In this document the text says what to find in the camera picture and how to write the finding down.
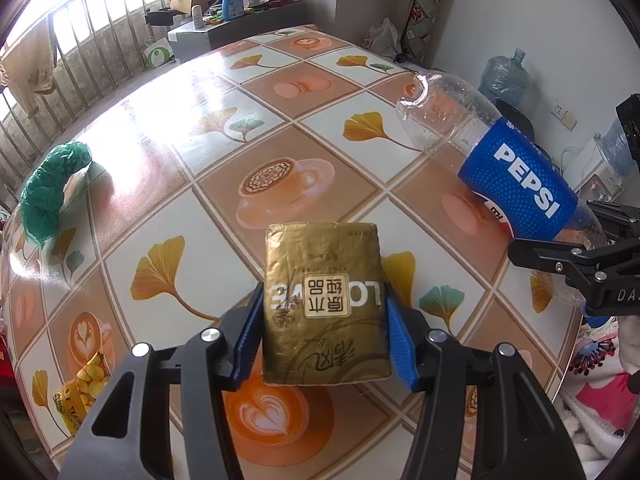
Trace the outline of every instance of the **yellow ginkgo leaf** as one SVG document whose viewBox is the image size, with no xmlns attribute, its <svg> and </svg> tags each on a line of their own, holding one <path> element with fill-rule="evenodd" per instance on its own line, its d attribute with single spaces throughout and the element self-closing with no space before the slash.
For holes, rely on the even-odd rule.
<svg viewBox="0 0 640 480">
<path fill-rule="evenodd" d="M 46 370 L 36 370 L 31 379 L 31 397 L 37 406 L 49 409 L 47 402 L 49 389 L 49 376 Z"/>
<path fill-rule="evenodd" d="M 411 291 L 415 275 L 414 254 L 411 251 L 405 251 L 382 258 L 382 269 L 402 306 L 411 307 Z"/>
<path fill-rule="evenodd" d="M 27 235 L 24 233 L 24 229 L 22 230 L 22 232 L 20 233 L 20 237 L 18 238 L 18 241 L 15 245 L 15 253 L 19 253 L 20 251 L 24 250 L 24 243 L 27 241 Z"/>
<path fill-rule="evenodd" d="M 367 56 L 342 56 L 336 61 L 337 66 L 366 66 Z"/>
<path fill-rule="evenodd" d="M 65 229 L 58 235 L 55 243 L 53 244 L 51 254 L 49 255 L 50 264 L 54 265 L 62 263 L 62 261 L 65 259 L 66 252 L 69 250 L 69 246 L 74 239 L 74 236 L 76 236 L 75 227 Z"/>
<path fill-rule="evenodd" d="M 256 56 L 247 56 L 241 59 L 238 59 L 233 65 L 231 65 L 231 70 L 238 70 L 239 68 L 247 68 L 248 66 L 258 66 L 260 60 L 262 59 L 262 54 L 257 54 Z"/>
<path fill-rule="evenodd" d="M 224 110 L 217 110 L 207 115 L 207 131 L 208 132 L 224 132 L 226 122 L 233 117 L 238 108 L 232 106 Z"/>
<path fill-rule="evenodd" d="M 546 310 L 553 297 L 551 280 L 545 280 L 539 274 L 532 274 L 529 277 L 529 286 L 531 287 L 531 305 L 537 314 Z"/>
<path fill-rule="evenodd" d="M 149 300 L 162 292 L 177 295 L 175 275 L 183 251 L 183 236 L 155 244 L 148 252 L 148 257 L 140 258 L 131 283 L 131 297 L 134 300 Z"/>
<path fill-rule="evenodd" d="M 355 114 L 351 119 L 347 119 L 344 121 L 344 133 L 342 136 L 354 142 L 369 139 L 388 139 L 382 123 L 382 115 L 378 112 Z"/>
</svg>

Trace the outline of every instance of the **silver bolt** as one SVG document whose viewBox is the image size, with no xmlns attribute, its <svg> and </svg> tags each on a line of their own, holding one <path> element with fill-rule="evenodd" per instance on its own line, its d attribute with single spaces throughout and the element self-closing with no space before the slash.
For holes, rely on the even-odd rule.
<svg viewBox="0 0 640 480">
<path fill-rule="evenodd" d="M 149 353 L 149 345 L 146 343 L 138 343 L 131 349 L 131 353 L 136 357 L 142 357 Z"/>
<path fill-rule="evenodd" d="M 203 341 L 211 343 L 220 337 L 220 330 L 217 328 L 206 328 L 200 334 Z"/>
<path fill-rule="evenodd" d="M 444 343 L 447 340 L 447 333 L 444 330 L 431 330 L 428 337 L 431 342 Z"/>
<path fill-rule="evenodd" d="M 505 357 L 513 357 L 516 355 L 515 347 L 509 343 L 501 343 L 500 346 L 498 346 L 498 352 Z"/>
</svg>

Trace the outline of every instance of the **blue label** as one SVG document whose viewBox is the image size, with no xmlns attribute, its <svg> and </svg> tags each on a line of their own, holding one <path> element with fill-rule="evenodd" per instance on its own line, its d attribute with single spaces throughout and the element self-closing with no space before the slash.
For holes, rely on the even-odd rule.
<svg viewBox="0 0 640 480">
<path fill-rule="evenodd" d="M 504 117 L 478 142 L 458 176 L 498 220 L 508 220 L 517 238 L 552 240 L 578 203 L 551 163 Z"/>
</svg>

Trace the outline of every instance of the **green plastic bag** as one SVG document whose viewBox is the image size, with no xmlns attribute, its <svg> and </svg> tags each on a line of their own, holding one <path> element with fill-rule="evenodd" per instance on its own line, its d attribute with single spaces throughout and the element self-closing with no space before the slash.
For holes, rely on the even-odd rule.
<svg viewBox="0 0 640 480">
<path fill-rule="evenodd" d="M 71 175 L 91 160 L 89 147 L 73 141 L 56 146 L 36 168 L 20 194 L 20 214 L 27 240 L 42 247 L 56 234 L 65 185 Z"/>
</svg>

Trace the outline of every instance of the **green ginkgo leaf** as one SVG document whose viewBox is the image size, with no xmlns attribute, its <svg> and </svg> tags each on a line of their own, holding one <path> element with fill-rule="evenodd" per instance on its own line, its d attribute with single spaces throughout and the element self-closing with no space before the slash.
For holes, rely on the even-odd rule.
<svg viewBox="0 0 640 480">
<path fill-rule="evenodd" d="M 379 68 L 380 70 L 384 70 L 385 72 L 388 72 L 389 70 L 393 70 L 392 66 L 389 65 L 384 65 L 382 63 L 371 63 L 371 65 L 373 68 Z"/>
<path fill-rule="evenodd" d="M 427 314 L 439 317 L 451 332 L 451 317 L 465 299 L 465 293 L 449 285 L 434 286 L 420 298 L 418 306 Z"/>
<path fill-rule="evenodd" d="M 74 275 L 74 272 L 82 265 L 84 262 L 84 256 L 78 250 L 73 251 L 69 256 L 66 257 L 66 268 L 69 269 L 69 280 Z"/>
<path fill-rule="evenodd" d="M 260 128 L 264 124 L 264 121 L 261 120 L 257 115 L 250 115 L 248 117 L 242 118 L 239 121 L 230 124 L 229 129 L 234 132 L 240 132 L 244 137 L 251 130 L 255 130 L 256 128 Z"/>
</svg>

